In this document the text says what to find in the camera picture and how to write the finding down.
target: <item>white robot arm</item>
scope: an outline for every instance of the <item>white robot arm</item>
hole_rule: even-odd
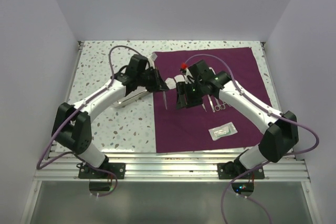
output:
[[[108,158],[91,142],[91,123],[112,103],[125,97],[138,86],[146,87],[149,92],[166,91],[167,85],[162,80],[157,69],[147,67],[146,57],[134,55],[129,65],[116,73],[116,79],[111,84],[108,81],[103,87],[85,99],[73,105],[63,103],[59,107],[54,123],[53,132],[72,114],[80,109],[74,120],[70,121],[56,137],[56,141],[69,148],[75,155],[95,168],[108,169]],[[178,82],[177,108],[189,108],[203,103],[202,96],[210,94],[230,104],[260,130],[264,135],[261,142],[242,153],[225,167],[226,173],[239,175],[248,169],[265,161],[278,162],[298,141],[297,126],[283,122],[271,114],[283,116],[296,121],[290,111],[282,114],[280,111],[264,104],[246,91],[239,83],[238,91],[230,76],[221,71],[213,73],[204,60],[193,64],[185,70],[186,82]],[[268,111],[252,104],[241,92],[246,93],[254,102]]]
[[[62,128],[55,140],[91,166],[110,170],[108,158],[92,143],[91,123],[111,104],[125,97],[138,86],[146,87],[149,92],[169,90],[148,58],[134,55],[130,63],[115,74],[113,82],[109,80],[99,90],[73,105],[63,103],[59,106],[52,134],[60,128],[69,115],[76,110],[78,113]]]
[[[215,74],[204,60],[181,70],[186,74],[186,81],[176,84],[178,109],[201,105],[204,95],[213,95],[233,106],[263,134],[263,138],[258,145],[248,149],[233,162],[229,162],[223,167],[225,173],[236,177],[266,161],[276,163],[298,142],[297,126],[272,116],[296,121],[296,116],[292,112],[288,111],[283,114],[268,106],[236,81],[236,85],[240,89],[237,90],[233,80],[226,72],[221,71]],[[242,93],[245,93],[253,102],[268,112],[266,113],[248,101]]]

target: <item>white object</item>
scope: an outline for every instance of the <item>white object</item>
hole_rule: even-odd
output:
[[[219,100],[217,98],[215,98],[216,101],[216,106],[215,106],[215,111],[219,111],[219,110],[224,110],[226,108],[225,104],[220,104]]]
[[[200,38],[207,41],[210,38],[266,41],[289,1],[57,0],[73,34],[82,39]],[[137,5],[127,4],[136,2],[141,3],[140,12]],[[209,10],[212,10],[211,17],[206,18]]]
[[[184,81],[186,82],[186,79],[181,74],[179,74],[178,76],[175,76],[174,79],[176,82],[184,82]]]
[[[205,110],[205,112],[206,112],[206,108],[205,108],[205,105],[204,105],[204,103],[202,103],[202,107],[203,107],[203,109]]]
[[[151,56],[148,57],[149,67],[153,67],[153,68],[155,67],[154,60],[156,58],[157,58],[157,55],[155,53],[153,53]],[[136,90],[132,91],[125,97],[119,99],[118,101],[112,103],[112,106],[116,108],[121,107],[121,106],[126,106],[148,94],[150,94],[150,92],[148,92],[145,87],[137,87]]]
[[[209,99],[209,103],[210,103],[212,112],[215,112],[215,108],[214,108],[214,105],[213,105],[213,103],[212,103],[211,97],[210,97],[210,95],[207,95],[207,96],[208,96],[208,99]]]
[[[235,88],[232,81],[224,85],[224,88],[219,91],[219,99],[223,102],[229,103],[241,114],[243,114],[247,119],[249,119],[262,134],[266,132],[269,128],[269,123],[275,123],[277,118],[270,116],[269,113],[272,112],[280,116],[280,111],[271,108],[265,103],[261,102],[254,95],[250,94],[248,91],[244,90],[243,87],[236,81],[237,85],[243,90],[248,97],[258,103],[260,106],[265,108],[268,112],[264,112],[261,109],[250,103],[244,96],[242,96],[238,90]],[[253,148],[247,150],[240,158],[239,161],[246,169],[251,169],[256,165],[259,165],[267,159],[260,153],[259,146],[256,145]]]
[[[272,113],[280,116],[280,111],[271,108],[265,103],[261,102],[254,95],[244,90],[247,96],[249,96],[252,100],[258,103],[260,106],[264,107],[267,111],[271,111]],[[262,134],[269,128],[269,123],[275,123],[277,118],[273,116],[268,116],[267,113],[262,111],[261,109],[254,106],[250,103],[245,97],[239,94],[236,90],[232,81],[228,82],[224,85],[224,89],[219,91],[219,99],[225,103],[230,104],[236,110],[238,110],[241,114],[243,114],[247,119],[249,119],[257,128],[260,130]]]
[[[185,83],[193,83],[194,81],[191,81],[188,79],[188,76],[192,77],[189,68],[186,69],[186,73],[185,73]]]
[[[168,86],[169,89],[176,89],[176,82],[174,79],[172,78],[167,78],[166,79],[166,84]]]
[[[105,159],[103,152],[98,150],[92,142],[90,143],[89,147],[78,156],[96,168],[98,168]]]
[[[266,162],[267,159],[260,153],[259,146],[256,145],[240,156],[239,161],[246,169],[252,169]]]
[[[109,83],[110,83],[110,80],[107,83],[105,83],[103,87],[98,89],[93,94],[89,95],[83,100],[80,100],[79,102],[74,103],[75,109],[79,108],[83,103],[85,103],[94,94],[106,88]],[[92,123],[101,112],[103,112],[105,109],[111,106],[112,103],[114,103],[115,101],[125,97],[125,94],[126,94],[126,87],[120,81],[114,80],[113,85],[109,87],[107,91],[100,94],[99,96],[94,98],[92,101],[90,101],[81,111],[87,112],[89,114],[89,116],[91,117],[91,123]]]
[[[215,127],[209,130],[209,133],[213,141],[216,141],[224,136],[231,136],[233,134],[236,134],[237,132],[238,131],[236,130],[232,122],[226,123],[222,126]]]
[[[188,50],[197,50],[199,47],[202,48],[207,48],[207,44],[209,41],[145,41],[143,43],[142,41],[105,41],[105,42],[100,42],[100,44],[97,44],[96,41],[94,44],[90,41],[86,41],[86,46],[83,48],[83,53],[80,57],[80,64],[77,66],[79,69],[77,70],[77,73],[83,72],[87,78],[85,80],[82,79],[82,74],[77,74],[75,75],[74,83],[76,83],[75,87],[72,87],[71,85],[71,95],[70,95],[70,100],[67,99],[67,101],[70,103],[77,102],[81,100],[82,98],[86,97],[87,95],[91,94],[92,92],[96,91],[98,88],[102,86],[102,84],[105,83],[102,82],[102,80],[105,80],[106,76],[110,76],[110,69],[107,67],[107,61],[105,63],[99,64],[99,65],[93,65],[91,64],[92,57],[95,55],[96,50],[99,51],[99,49],[103,50],[102,53],[108,54],[109,50],[111,49],[111,44],[112,46],[116,45],[127,45],[130,47],[138,48],[141,50],[141,54],[144,56],[150,56],[152,52],[154,51],[169,51],[169,49],[165,49],[166,44],[168,45],[170,43],[170,47],[173,48],[173,51],[178,51],[178,50],[187,50],[187,47],[190,47]],[[262,57],[262,47],[260,46],[260,43],[257,41],[226,41],[227,43],[224,43],[223,41],[211,41],[209,44],[210,46],[208,47],[209,49],[214,49],[214,48],[233,48],[233,47],[248,47],[251,46],[252,50],[254,52],[254,56],[256,59],[256,62],[258,63],[258,68],[260,71],[260,75],[264,80],[265,87],[267,89],[268,96],[270,97],[270,101],[272,104],[273,108],[278,109],[277,102],[276,102],[276,96],[274,93],[274,88],[272,86],[271,81],[269,80],[270,73],[267,69],[267,65],[265,63],[265,58]],[[126,53],[126,50],[121,50],[121,55],[124,55]],[[100,57],[102,60],[106,60],[107,56],[101,56]],[[124,66],[129,63],[129,57],[125,55],[123,59],[120,59],[121,57],[118,57],[118,54],[113,56],[113,64],[119,66]],[[179,72],[179,67],[177,66],[176,72],[174,75],[171,76],[163,76],[163,80],[166,80],[166,78],[174,78],[175,75],[180,74]],[[90,82],[88,86],[86,86],[86,83],[89,82],[87,79],[89,79],[89,76],[91,73],[94,73],[93,78],[95,80],[101,80],[101,82],[93,83]],[[169,101],[169,97],[167,94],[167,104],[168,104],[168,109],[174,109],[175,101]],[[154,113],[153,113],[153,95],[149,94],[145,96],[145,99],[142,99],[140,101],[140,104],[143,104],[144,106],[141,106],[141,115],[143,116],[142,118],[146,118],[146,120],[138,121],[138,123],[135,125],[135,130],[140,133],[140,135],[136,135],[134,137],[133,131],[124,131],[122,133],[122,138],[120,139],[114,139],[114,145],[110,145],[110,132],[113,131],[118,131],[119,127],[117,124],[113,124],[109,121],[110,118],[113,119],[115,116],[116,110],[113,108],[108,108],[107,110],[104,111],[104,114],[106,116],[99,116],[98,118],[95,119],[92,129],[94,131],[99,130],[99,138],[95,138],[95,145],[100,151],[108,151],[108,152],[118,152],[120,150],[124,150],[125,152],[146,152],[146,153],[155,153],[156,148],[155,148],[155,131],[153,131],[152,127],[149,128],[147,127],[147,123],[154,123]],[[138,104],[134,102],[134,104],[129,104],[125,108],[121,108],[122,113],[128,114],[130,111],[133,109],[134,106]],[[211,108],[210,105],[208,104],[208,99],[205,97],[204,98],[204,104],[206,107],[206,111],[210,111],[211,113]],[[120,116],[118,117],[119,119],[119,124],[120,125],[130,125],[130,117],[129,116]],[[146,141],[141,141],[138,143],[138,141],[146,135],[146,139],[149,140],[149,142],[146,144]],[[129,144],[128,141],[124,141],[123,138],[125,139],[133,139],[136,142],[135,147],[132,147],[132,145]],[[64,151],[64,147],[61,146],[59,143],[57,143],[56,150],[59,152]]]
[[[167,96],[166,96],[166,92],[163,91],[163,92],[162,92],[162,95],[163,95],[164,107],[165,107],[165,109],[167,110],[167,109],[168,109],[168,106],[167,106]]]

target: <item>speckled surface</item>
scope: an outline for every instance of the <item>speckled surface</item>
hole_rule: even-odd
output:
[[[274,108],[278,108],[259,41],[85,41],[70,91],[68,101],[70,104],[90,95],[110,78],[108,53],[111,47],[116,45],[130,46],[148,57],[154,51],[251,47],[271,104]],[[132,55],[133,53],[126,49],[116,49],[112,56],[114,70],[118,71],[122,66],[127,65]],[[101,113],[92,123],[93,143],[104,152],[155,153],[153,125],[153,96],[149,94],[124,108],[111,106]],[[57,144],[57,152],[66,150]]]

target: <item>purple mat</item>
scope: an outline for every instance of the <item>purple mat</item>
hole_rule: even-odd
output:
[[[180,74],[181,63],[195,54],[212,54],[223,59],[232,69],[235,78],[250,93],[270,105],[266,88],[260,76],[257,62],[250,48],[211,49],[194,51],[156,52],[155,66],[163,80]],[[189,65],[204,59],[215,72],[226,71],[218,60],[204,56],[192,59]],[[162,93],[154,94],[154,120],[156,152],[185,152],[217,150],[254,146],[262,138],[259,130],[233,107],[213,113],[209,100],[203,97],[202,106],[176,110],[176,89],[166,93],[168,110],[165,109]],[[232,136],[213,141],[209,129],[233,122],[238,131]]]

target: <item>purple cable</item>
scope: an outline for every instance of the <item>purple cable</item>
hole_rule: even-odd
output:
[[[111,48],[111,50],[110,50],[110,52],[109,52],[109,64],[110,64],[110,68],[111,68],[112,76],[111,76],[111,81],[110,81],[110,83],[108,84],[108,87],[107,87],[107,88],[103,88],[102,90],[100,90],[99,92],[97,92],[96,94],[94,94],[93,96],[91,96],[90,98],[88,98],[88,99],[84,102],[84,104],[82,104],[82,105],[81,105],[78,109],[76,109],[71,115],[69,115],[69,117],[68,117],[68,118],[67,118],[67,119],[60,125],[60,127],[59,127],[59,128],[55,131],[55,133],[52,135],[52,137],[51,137],[51,139],[50,139],[48,145],[46,146],[46,148],[43,150],[43,152],[42,152],[42,154],[41,154],[41,157],[39,158],[39,160],[38,160],[38,162],[37,162],[37,164],[36,164],[36,169],[37,169],[37,170],[40,170],[40,169],[45,168],[46,166],[50,165],[52,162],[56,161],[56,160],[59,159],[60,157],[63,157],[63,156],[65,156],[65,155],[67,155],[67,154],[74,154],[73,152],[64,152],[64,153],[61,153],[60,155],[58,155],[58,156],[52,158],[52,159],[49,160],[48,162],[46,162],[46,163],[44,163],[43,165],[41,165],[44,156],[45,156],[45,155],[47,154],[47,152],[50,150],[50,147],[52,146],[53,141],[56,139],[56,137],[57,137],[58,134],[61,132],[61,130],[63,129],[63,127],[64,127],[67,123],[69,123],[70,120],[71,120],[72,118],[74,118],[74,116],[75,116],[81,109],[83,109],[87,103],[89,103],[89,102],[92,101],[94,98],[96,98],[97,96],[101,95],[102,93],[104,93],[109,87],[112,86],[112,84],[113,84],[113,82],[114,82],[114,71],[113,71],[113,65],[112,65],[112,60],[111,60],[111,58],[112,58],[112,52],[113,52],[113,50],[115,50],[116,48],[121,48],[121,47],[122,47],[122,48],[127,48],[127,49],[129,49],[129,50],[134,51],[136,54],[141,55],[138,51],[136,51],[135,49],[133,49],[133,48],[131,48],[131,47],[128,47],[128,46],[119,45],[119,46],[115,46],[115,47],[112,47],[112,48]],[[114,186],[113,190],[110,191],[110,192],[108,192],[107,194],[103,194],[103,195],[101,195],[101,196],[99,196],[99,197],[102,197],[102,196],[106,196],[106,195],[111,194],[111,193],[114,191],[114,189],[117,187],[117,184],[118,184],[118,180],[117,180],[117,177],[115,176],[115,174],[112,173],[112,172],[110,172],[110,171],[108,171],[108,170],[101,170],[101,169],[95,168],[95,167],[93,167],[92,165],[90,165],[90,164],[88,164],[88,163],[87,163],[87,165],[88,165],[89,167],[91,167],[92,169],[95,169],[95,170],[97,170],[97,171],[99,171],[99,172],[104,172],[104,173],[110,174],[110,175],[112,175],[112,176],[116,179],[116,181],[115,181],[115,186]]]
[[[226,62],[223,61],[221,58],[219,58],[219,57],[217,57],[217,56],[214,56],[214,55],[209,55],[209,54],[198,54],[198,55],[193,55],[193,56],[191,56],[189,59],[186,60],[185,63],[187,63],[189,60],[191,60],[191,59],[193,59],[193,58],[195,58],[195,57],[197,57],[197,56],[208,56],[208,57],[212,57],[212,58],[215,58],[215,59],[219,60],[221,63],[223,63],[224,66],[227,68],[229,74],[231,75],[232,82],[233,82],[235,88],[238,90],[238,92],[241,93],[241,94],[243,95],[243,97],[245,97],[245,98],[246,98],[250,103],[252,103],[254,106],[256,106],[256,107],[258,107],[259,109],[261,109],[262,111],[268,113],[268,110],[267,110],[267,109],[264,109],[262,106],[260,106],[260,105],[259,105],[258,103],[256,103],[254,100],[252,100],[248,95],[246,95],[245,93],[242,93],[242,92],[241,92],[241,89],[240,89],[240,87],[238,86],[238,84],[237,84],[237,82],[236,82],[236,79],[235,79],[235,77],[234,77],[234,75],[233,75],[233,73],[232,73],[232,71],[231,71],[231,68],[230,68],[230,67],[228,66],[228,64],[226,64]],[[319,145],[319,143],[320,143],[320,138],[319,138],[319,136],[317,135],[317,133],[316,133],[313,129],[311,129],[311,128],[309,128],[309,127],[307,127],[307,126],[305,126],[305,125],[303,125],[303,124],[301,124],[301,123],[298,123],[298,122],[295,122],[295,121],[292,121],[292,120],[283,118],[282,116],[278,116],[278,115],[273,114],[273,113],[270,113],[270,115],[271,115],[271,116],[274,116],[275,118],[278,118],[278,119],[280,119],[280,120],[283,120],[283,121],[285,121],[285,122],[287,122],[287,123],[291,123],[291,124],[294,124],[294,125],[296,125],[296,126],[299,126],[299,127],[303,128],[303,129],[309,131],[310,133],[312,133],[312,134],[314,135],[314,137],[316,138],[316,142],[315,142],[315,144],[314,144],[312,147],[310,147],[310,148],[308,148],[308,149],[305,149],[305,150],[302,150],[302,151],[298,151],[298,152],[287,153],[287,154],[285,154],[285,156],[306,153],[306,152],[312,151],[313,149],[315,149],[315,148]],[[250,169],[250,170],[247,170],[246,172],[240,174],[239,176],[237,176],[237,177],[235,177],[233,180],[231,180],[231,181],[229,182],[229,184],[225,187],[225,189],[224,189],[224,191],[223,191],[223,194],[222,194],[222,198],[221,198],[220,203],[221,203],[221,212],[222,212],[222,216],[223,216],[223,219],[224,219],[224,221],[225,221],[226,224],[228,224],[228,222],[227,222],[227,219],[226,219],[225,214],[224,214],[223,203],[224,203],[224,196],[225,196],[225,194],[226,194],[226,191],[229,189],[230,185],[231,185],[235,180],[237,180],[237,179],[239,179],[239,178],[241,178],[241,177],[243,177],[243,176],[249,174],[250,172],[252,172],[252,171],[254,171],[254,170],[256,170],[256,169],[259,169],[259,168],[263,167],[264,165],[266,165],[266,164],[268,164],[268,163],[269,163],[269,161],[268,161],[268,162],[265,162],[265,163],[263,163],[263,164],[261,164],[261,165],[258,165],[258,166],[256,166],[256,167]],[[270,214],[267,212],[266,208],[265,208],[263,205],[261,205],[259,202],[257,202],[256,200],[254,200],[254,199],[252,199],[252,198],[248,198],[248,199],[250,199],[250,200],[253,201],[254,203],[258,204],[258,205],[259,205],[259,206],[266,212],[266,214],[267,214],[267,216],[268,216],[268,219],[269,219],[269,222],[270,222],[270,223],[273,223]]]
[[[240,178],[244,177],[245,175],[247,175],[247,174],[253,172],[254,170],[258,170],[258,169],[262,168],[264,165],[267,165],[268,163],[270,163],[270,161],[267,161],[267,162],[264,162],[264,163],[262,163],[262,164],[260,164],[260,165],[257,165],[257,166],[255,166],[254,168],[252,168],[252,169],[250,169],[250,170],[247,170],[246,172],[244,172],[244,173],[238,175],[237,177],[235,177],[234,179],[232,179],[232,180],[229,182],[229,184],[225,187],[225,189],[224,189],[224,191],[223,191],[223,193],[222,193],[222,197],[220,198],[220,203],[221,203],[221,212],[222,212],[222,216],[223,216],[223,219],[224,219],[224,221],[225,221],[226,224],[228,224],[228,222],[227,222],[227,219],[226,219],[226,217],[225,217],[225,213],[224,213],[224,209],[223,209],[222,205],[224,204],[224,196],[225,196],[227,190],[230,188],[230,186],[233,184],[233,182],[236,181],[237,179],[240,179]],[[254,203],[257,204],[259,207],[261,207],[261,208],[265,211],[265,213],[267,214],[269,223],[270,223],[270,224],[273,224],[272,217],[271,217],[271,215],[269,214],[269,212],[267,211],[266,207],[264,207],[261,203],[259,203],[259,202],[256,201],[255,199],[252,199],[252,198],[250,198],[250,197],[247,197],[247,199],[250,200],[250,201],[252,201],[252,202],[254,202]]]
[[[114,71],[113,71],[113,65],[112,65],[112,60],[111,60],[111,56],[112,56],[112,51],[115,50],[116,48],[126,48],[128,50],[132,50],[133,52],[135,52],[138,55],[141,55],[138,51],[136,51],[135,49],[128,47],[128,46],[124,46],[124,45],[118,45],[118,46],[114,46],[111,48],[110,52],[109,52],[109,64],[110,64],[110,68],[111,68],[111,72],[112,72],[112,76],[111,79],[114,79]]]
[[[86,163],[86,161],[82,158],[80,158],[79,156],[75,155],[76,158],[78,158],[79,160],[81,160],[83,163]],[[96,170],[98,172],[102,172],[102,173],[107,173],[110,174],[116,181],[115,181],[115,185],[113,187],[113,189],[111,189],[108,193],[105,194],[96,194],[96,197],[104,197],[104,196],[108,196],[111,193],[114,192],[114,190],[116,189],[117,185],[118,185],[118,179],[116,177],[116,175],[108,170],[103,170],[103,169],[99,169],[99,168],[95,168],[94,166],[90,165],[89,163],[86,163],[91,169]]]

